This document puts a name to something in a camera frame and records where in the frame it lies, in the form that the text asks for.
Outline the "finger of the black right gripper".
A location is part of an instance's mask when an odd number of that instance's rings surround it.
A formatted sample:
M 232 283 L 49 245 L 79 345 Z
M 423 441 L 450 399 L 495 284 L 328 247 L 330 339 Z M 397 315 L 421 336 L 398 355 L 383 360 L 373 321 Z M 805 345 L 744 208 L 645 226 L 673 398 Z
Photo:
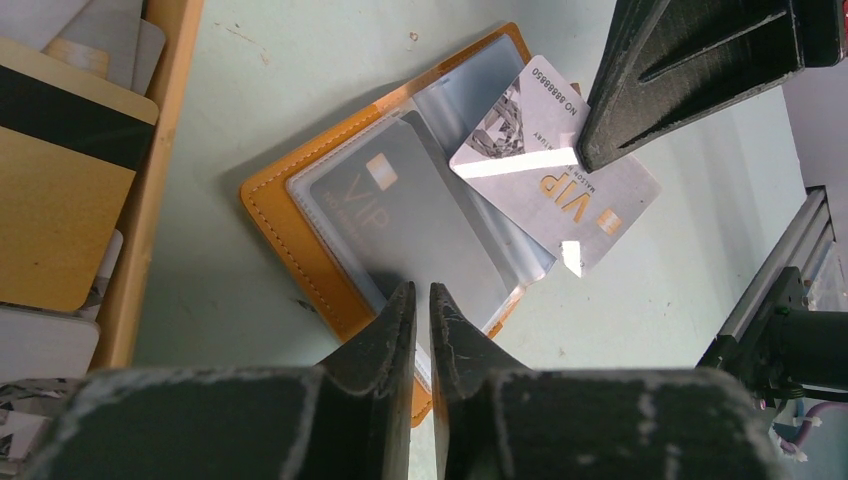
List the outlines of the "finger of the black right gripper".
M 575 153 L 585 170 L 600 170 L 844 58 L 842 1 L 619 1 Z

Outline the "beige oval plastic tray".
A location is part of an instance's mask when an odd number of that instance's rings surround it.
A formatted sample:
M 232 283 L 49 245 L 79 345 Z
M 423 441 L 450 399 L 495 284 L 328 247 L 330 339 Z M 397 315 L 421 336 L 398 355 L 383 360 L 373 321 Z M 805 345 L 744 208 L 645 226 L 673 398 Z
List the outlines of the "beige oval plastic tray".
M 152 261 L 166 178 L 185 98 L 202 0 L 149 1 L 145 19 L 160 27 L 166 44 L 147 91 L 160 109 L 148 158 L 137 172 L 118 222 L 121 254 L 97 316 L 100 337 L 91 371 L 122 368 L 132 359 Z

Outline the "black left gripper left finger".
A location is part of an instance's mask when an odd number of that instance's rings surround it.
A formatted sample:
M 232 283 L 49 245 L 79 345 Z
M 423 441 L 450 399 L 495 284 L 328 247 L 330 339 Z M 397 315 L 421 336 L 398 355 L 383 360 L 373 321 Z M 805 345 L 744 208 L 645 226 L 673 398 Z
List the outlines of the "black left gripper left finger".
M 89 376 L 30 479 L 403 479 L 416 292 L 309 367 L 124 369 Z

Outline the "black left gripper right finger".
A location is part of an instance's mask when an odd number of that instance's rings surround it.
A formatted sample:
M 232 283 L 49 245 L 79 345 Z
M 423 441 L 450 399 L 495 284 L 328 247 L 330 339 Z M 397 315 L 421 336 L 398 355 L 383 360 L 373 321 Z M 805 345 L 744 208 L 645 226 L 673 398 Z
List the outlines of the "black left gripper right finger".
M 442 479 L 778 479 L 766 422 L 710 368 L 538 371 L 429 294 Z

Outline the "orange leather card holder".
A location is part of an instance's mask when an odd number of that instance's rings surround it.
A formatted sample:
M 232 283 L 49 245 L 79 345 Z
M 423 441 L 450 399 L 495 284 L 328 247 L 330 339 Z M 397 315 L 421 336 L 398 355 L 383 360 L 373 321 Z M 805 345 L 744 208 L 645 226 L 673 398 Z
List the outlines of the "orange leather card holder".
M 516 49 L 522 64 L 530 61 L 531 52 L 518 25 L 505 23 L 419 76 L 398 84 L 386 95 L 291 150 L 241 185 L 241 203 L 253 222 L 341 342 L 359 333 L 376 313 L 366 305 L 348 275 L 332 258 L 312 222 L 288 192 L 286 182 L 503 37 Z

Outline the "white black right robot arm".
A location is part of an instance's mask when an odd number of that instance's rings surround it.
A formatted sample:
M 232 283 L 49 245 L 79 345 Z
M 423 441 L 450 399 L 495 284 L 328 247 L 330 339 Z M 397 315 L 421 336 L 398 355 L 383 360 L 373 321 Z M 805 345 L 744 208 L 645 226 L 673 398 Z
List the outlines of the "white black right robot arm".
M 636 149 L 847 56 L 843 1 L 620 1 L 575 151 L 606 172 Z M 808 286 L 834 240 L 824 188 L 807 197 L 701 358 L 768 406 L 847 399 L 847 316 Z

